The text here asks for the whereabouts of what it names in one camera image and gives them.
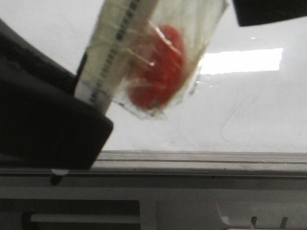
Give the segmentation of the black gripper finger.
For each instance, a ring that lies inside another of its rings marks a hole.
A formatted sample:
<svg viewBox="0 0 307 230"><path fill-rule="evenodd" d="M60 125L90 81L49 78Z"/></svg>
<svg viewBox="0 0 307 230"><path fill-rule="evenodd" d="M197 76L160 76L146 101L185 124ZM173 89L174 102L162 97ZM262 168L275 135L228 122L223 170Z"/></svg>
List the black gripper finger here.
<svg viewBox="0 0 307 230"><path fill-rule="evenodd" d="M239 26L254 26L306 17L305 0L234 0Z"/></svg>
<svg viewBox="0 0 307 230"><path fill-rule="evenodd" d="M75 76L0 24L1 167L89 169L113 123L73 96Z"/></svg>

